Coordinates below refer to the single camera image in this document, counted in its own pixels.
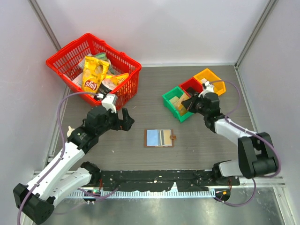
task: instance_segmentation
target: gray table surface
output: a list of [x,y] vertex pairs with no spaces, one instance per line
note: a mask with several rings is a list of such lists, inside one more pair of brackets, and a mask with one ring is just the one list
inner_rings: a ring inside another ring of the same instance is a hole
[[[217,76],[239,85],[233,66],[210,67],[146,67],[140,72],[138,92],[125,107],[135,119],[131,130],[108,131],[99,143],[71,170],[82,162],[95,163],[102,170],[160,170],[210,169],[216,162],[236,159],[237,147],[226,138],[208,130],[199,114],[180,123],[163,105],[162,95],[205,68]],[[227,92],[220,97],[221,111],[227,113],[238,103],[234,87],[226,85]],[[62,126],[81,125],[91,106],[80,97],[71,97],[66,106]],[[236,123],[253,129],[244,100],[231,116]],[[145,129],[173,129],[177,136],[173,148],[145,148]],[[56,152],[61,149],[59,139]]]

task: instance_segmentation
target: black base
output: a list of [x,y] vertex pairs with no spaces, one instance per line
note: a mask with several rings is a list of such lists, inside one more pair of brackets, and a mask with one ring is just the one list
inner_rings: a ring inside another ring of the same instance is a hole
[[[229,178],[215,179],[213,171],[205,170],[148,170],[102,171],[105,191],[168,191],[176,182],[180,192],[207,191],[207,186],[227,186]],[[238,178],[230,177],[233,186],[240,185]]]

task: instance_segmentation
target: white wall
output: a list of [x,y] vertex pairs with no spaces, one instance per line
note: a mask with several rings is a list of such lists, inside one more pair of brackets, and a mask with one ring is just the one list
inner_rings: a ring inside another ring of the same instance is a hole
[[43,168],[65,85],[45,65],[56,51],[28,1],[1,1],[0,30],[0,218],[13,225],[13,188]]
[[300,207],[299,21],[298,0],[278,1],[240,67],[258,129],[271,134],[280,153],[295,213]]
[[235,63],[268,0],[38,0],[62,46],[90,32],[142,64]]

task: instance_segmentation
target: red bin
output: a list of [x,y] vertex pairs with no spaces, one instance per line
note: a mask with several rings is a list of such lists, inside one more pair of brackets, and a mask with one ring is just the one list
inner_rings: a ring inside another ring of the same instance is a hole
[[[120,74],[129,73],[129,77],[111,91],[112,94],[118,96],[116,107],[120,109],[137,93],[139,72],[142,69],[140,63],[125,53],[118,52],[105,41],[87,33],[60,49],[47,59],[46,64],[60,76],[72,91],[80,92],[83,90],[72,82],[82,72],[82,69],[77,66],[78,62],[89,53],[95,55],[102,52],[106,53],[113,69]],[[101,101],[94,100],[90,95],[82,94],[80,96],[92,106],[101,105]]]

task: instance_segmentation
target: snack bag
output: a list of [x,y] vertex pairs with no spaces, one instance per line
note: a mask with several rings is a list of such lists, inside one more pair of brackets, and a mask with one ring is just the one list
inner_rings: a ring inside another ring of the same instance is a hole
[[82,90],[96,93],[105,78],[109,63],[94,57],[85,57]]
[[122,83],[126,78],[129,77],[129,73],[120,74],[120,75],[107,75],[106,78],[110,78],[111,81],[118,86],[120,83]]

